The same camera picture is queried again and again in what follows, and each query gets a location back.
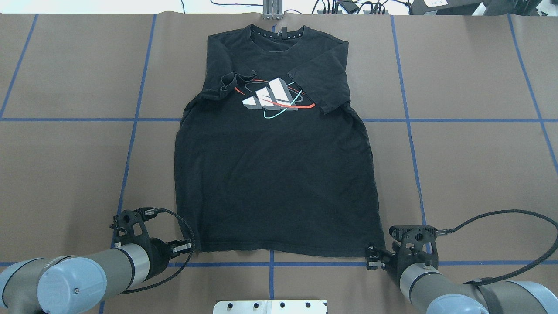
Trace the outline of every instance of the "t-shirt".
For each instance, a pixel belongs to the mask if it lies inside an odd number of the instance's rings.
[[[175,146],[177,210],[200,251],[339,257],[384,247],[347,51],[307,26],[208,37],[203,90],[184,109]]]

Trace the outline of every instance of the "metal bracket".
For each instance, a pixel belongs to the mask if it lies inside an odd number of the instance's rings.
[[[282,20],[283,0],[263,0],[263,19]]]

